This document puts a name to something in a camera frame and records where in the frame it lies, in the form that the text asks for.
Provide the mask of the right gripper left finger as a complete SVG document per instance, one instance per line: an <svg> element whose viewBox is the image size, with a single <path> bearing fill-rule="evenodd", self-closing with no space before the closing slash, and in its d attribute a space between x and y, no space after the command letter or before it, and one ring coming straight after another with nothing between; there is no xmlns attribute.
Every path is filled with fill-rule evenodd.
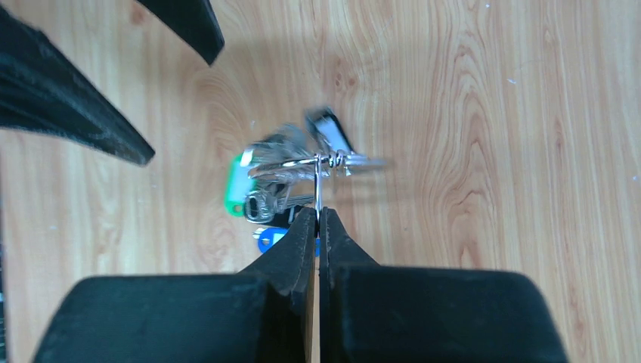
<svg viewBox="0 0 641 363"><path fill-rule="evenodd" d="M317 216L303 209L233 274L94 276L65 296L36 362L307 362Z"/></svg>

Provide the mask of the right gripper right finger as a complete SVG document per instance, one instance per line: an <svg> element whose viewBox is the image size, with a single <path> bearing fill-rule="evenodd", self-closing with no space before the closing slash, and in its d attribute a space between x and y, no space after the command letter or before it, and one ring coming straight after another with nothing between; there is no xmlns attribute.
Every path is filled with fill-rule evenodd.
<svg viewBox="0 0 641 363"><path fill-rule="evenodd" d="M546 300L510 271L381 265L320 215L323 362L566 362Z"/></svg>

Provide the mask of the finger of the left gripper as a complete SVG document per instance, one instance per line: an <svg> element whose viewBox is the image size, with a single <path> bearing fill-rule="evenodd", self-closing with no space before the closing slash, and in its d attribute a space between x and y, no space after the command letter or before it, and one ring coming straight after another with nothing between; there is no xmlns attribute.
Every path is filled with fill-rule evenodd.
<svg viewBox="0 0 641 363"><path fill-rule="evenodd" d="M140 166L154 149L40 30L1 9L1 127L83 144Z"/></svg>
<svg viewBox="0 0 641 363"><path fill-rule="evenodd" d="M215 63L225 39L210 1L139 0L174 34L186 42L209 65Z"/></svg>

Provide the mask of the metal keyring with keys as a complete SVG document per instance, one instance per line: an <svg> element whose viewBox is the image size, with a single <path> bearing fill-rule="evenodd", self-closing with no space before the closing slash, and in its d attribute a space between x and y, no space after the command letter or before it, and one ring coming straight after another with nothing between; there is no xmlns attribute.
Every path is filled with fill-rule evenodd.
<svg viewBox="0 0 641 363"><path fill-rule="evenodd" d="M316 193L296 186L384 169L384 159L359 154L330 107L305 111L303 127L285 123L232 159L224 197L226 211L255 225L288 228L299 211L317 203Z"/></svg>

